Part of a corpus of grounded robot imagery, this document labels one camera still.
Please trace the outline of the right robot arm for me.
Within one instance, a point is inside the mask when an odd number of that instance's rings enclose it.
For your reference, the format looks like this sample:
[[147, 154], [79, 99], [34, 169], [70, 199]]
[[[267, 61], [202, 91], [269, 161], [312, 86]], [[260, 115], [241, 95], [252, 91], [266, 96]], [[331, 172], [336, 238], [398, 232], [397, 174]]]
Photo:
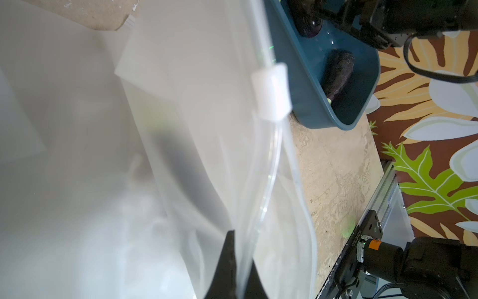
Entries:
[[373, 48], [401, 47], [407, 66], [418, 75], [457, 84], [478, 80], [477, 75], [446, 75], [420, 69], [408, 58], [414, 39], [477, 30], [477, 1], [343, 1], [337, 12], [326, 9], [323, 1], [316, 1], [312, 8], [316, 17]]

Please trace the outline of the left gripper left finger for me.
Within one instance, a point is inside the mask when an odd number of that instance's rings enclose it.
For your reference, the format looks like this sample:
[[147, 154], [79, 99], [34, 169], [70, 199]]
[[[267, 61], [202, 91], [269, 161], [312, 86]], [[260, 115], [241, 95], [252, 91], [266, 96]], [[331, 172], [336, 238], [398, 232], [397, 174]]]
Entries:
[[212, 283], [205, 299], [236, 299], [235, 231], [227, 232]]

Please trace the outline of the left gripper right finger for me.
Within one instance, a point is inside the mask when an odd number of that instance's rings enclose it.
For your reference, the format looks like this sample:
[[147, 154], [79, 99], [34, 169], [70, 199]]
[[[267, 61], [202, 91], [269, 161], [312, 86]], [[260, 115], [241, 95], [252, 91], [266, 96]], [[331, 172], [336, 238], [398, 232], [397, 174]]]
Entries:
[[255, 262], [253, 262], [251, 266], [244, 299], [268, 299], [256, 269]]

